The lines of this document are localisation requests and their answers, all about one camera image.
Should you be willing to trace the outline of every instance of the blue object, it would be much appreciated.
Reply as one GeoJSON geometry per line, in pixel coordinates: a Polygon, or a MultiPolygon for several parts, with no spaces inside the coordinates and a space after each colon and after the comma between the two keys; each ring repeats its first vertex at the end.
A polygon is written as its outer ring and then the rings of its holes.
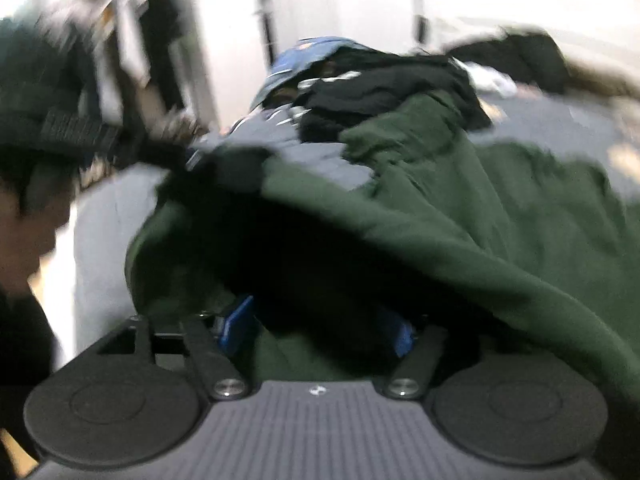
{"type": "Polygon", "coordinates": [[[247,296],[231,314],[223,319],[218,336],[218,347],[225,355],[234,355],[255,326],[257,326],[257,320],[254,316],[254,297],[247,296]]]}
{"type": "Polygon", "coordinates": [[[331,56],[342,46],[370,50],[368,46],[356,43],[348,38],[340,38],[339,36],[322,36],[321,38],[300,40],[295,46],[285,50],[273,63],[264,85],[262,85],[258,95],[251,103],[251,110],[262,104],[271,91],[295,78],[313,63],[331,56]]]}
{"type": "Polygon", "coordinates": [[[396,356],[404,357],[414,347],[415,329],[397,312],[381,306],[378,309],[378,325],[396,356]]]}

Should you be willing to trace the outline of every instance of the metal bolt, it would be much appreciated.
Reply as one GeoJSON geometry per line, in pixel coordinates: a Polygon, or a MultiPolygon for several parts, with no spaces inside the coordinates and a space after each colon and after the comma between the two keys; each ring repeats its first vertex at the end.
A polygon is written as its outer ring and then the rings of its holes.
{"type": "Polygon", "coordinates": [[[245,388],[240,379],[222,379],[213,386],[213,390],[221,397],[236,397],[243,394],[245,388]]]}
{"type": "Polygon", "coordinates": [[[391,381],[391,384],[388,386],[388,390],[390,393],[395,395],[396,397],[410,397],[415,395],[420,386],[413,379],[395,379],[391,381]]]}

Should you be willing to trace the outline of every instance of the hanging clothes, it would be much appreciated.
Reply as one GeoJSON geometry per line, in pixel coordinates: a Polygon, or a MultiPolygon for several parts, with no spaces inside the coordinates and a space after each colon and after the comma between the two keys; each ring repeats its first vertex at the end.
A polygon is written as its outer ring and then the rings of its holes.
{"type": "Polygon", "coordinates": [[[98,77],[90,38],[75,23],[69,23],[69,27],[72,34],[72,44],[68,54],[74,64],[75,72],[82,81],[85,113],[90,117],[100,119],[102,117],[100,92],[98,91],[98,77]]]}
{"type": "Polygon", "coordinates": [[[138,21],[149,60],[151,82],[158,86],[167,110],[183,109],[184,100],[171,60],[169,46],[180,38],[180,14],[175,0],[147,0],[138,21]]]}
{"type": "Polygon", "coordinates": [[[118,44],[118,27],[104,40],[105,54],[110,64],[110,69],[116,79],[120,97],[122,99],[122,126],[132,132],[146,131],[145,123],[142,120],[138,109],[136,98],[136,86],[129,74],[123,70],[120,64],[120,47],[118,44]]]}

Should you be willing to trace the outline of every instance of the striped gray surface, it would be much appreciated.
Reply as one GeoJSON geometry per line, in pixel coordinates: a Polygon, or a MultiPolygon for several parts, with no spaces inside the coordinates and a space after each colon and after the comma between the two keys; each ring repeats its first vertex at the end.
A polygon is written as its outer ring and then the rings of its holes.
{"type": "Polygon", "coordinates": [[[45,463],[31,480],[603,480],[587,461],[546,470],[501,467],[441,436],[414,402],[369,382],[267,382],[217,404],[183,444],[112,472],[45,463]]]}

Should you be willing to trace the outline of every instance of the black clothing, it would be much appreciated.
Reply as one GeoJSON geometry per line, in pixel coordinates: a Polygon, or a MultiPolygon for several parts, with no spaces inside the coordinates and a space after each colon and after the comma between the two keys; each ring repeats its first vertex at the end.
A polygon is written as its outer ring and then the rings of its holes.
{"type": "Polygon", "coordinates": [[[181,110],[184,101],[169,53],[171,42],[182,35],[178,9],[174,0],[147,0],[145,7],[138,21],[149,60],[149,76],[158,86],[166,109],[181,110]]]}
{"type": "MultiPolygon", "coordinates": [[[[12,302],[0,296],[0,428],[34,458],[37,453],[24,427],[22,409],[33,387],[50,374],[54,341],[47,317],[33,296],[12,302]]],[[[0,479],[13,477],[0,446],[0,479]]]]}
{"type": "Polygon", "coordinates": [[[338,134],[366,119],[390,112],[415,94],[433,90],[447,91],[463,117],[465,128],[490,126],[469,83],[466,71],[447,57],[401,57],[381,52],[338,53],[334,58],[341,71],[346,60],[355,62],[353,70],[362,70],[352,79],[319,80],[295,101],[309,108],[300,121],[303,142],[337,142],[338,134]]]}
{"type": "Polygon", "coordinates": [[[85,93],[87,115],[100,119],[100,92],[98,90],[98,76],[92,55],[92,47],[88,40],[88,33],[81,32],[80,29],[71,22],[69,25],[72,31],[73,43],[69,50],[69,60],[74,65],[74,71],[80,79],[85,93]]]}
{"type": "Polygon", "coordinates": [[[120,43],[117,27],[104,40],[104,51],[113,70],[122,99],[122,126],[130,132],[146,132],[145,122],[138,108],[135,83],[120,63],[120,43]]]}
{"type": "Polygon", "coordinates": [[[485,40],[450,49],[448,56],[478,63],[511,76],[514,81],[535,84],[552,94],[563,94],[569,83],[564,58],[547,34],[509,34],[503,40],[485,40]]]}

